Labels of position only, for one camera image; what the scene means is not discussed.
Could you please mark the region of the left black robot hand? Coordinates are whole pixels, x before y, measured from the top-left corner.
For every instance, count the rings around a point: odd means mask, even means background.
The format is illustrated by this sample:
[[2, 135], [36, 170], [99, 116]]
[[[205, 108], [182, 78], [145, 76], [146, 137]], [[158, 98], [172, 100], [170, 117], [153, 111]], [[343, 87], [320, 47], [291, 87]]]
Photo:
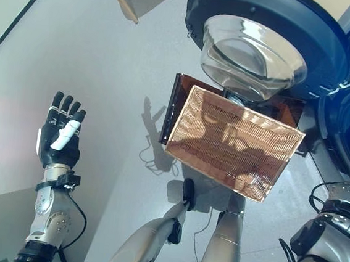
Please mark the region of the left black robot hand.
[[79, 133], [86, 112], [73, 96], [55, 94], [42, 127], [38, 130], [36, 153], [42, 167], [54, 164], [73, 169], [80, 158]]

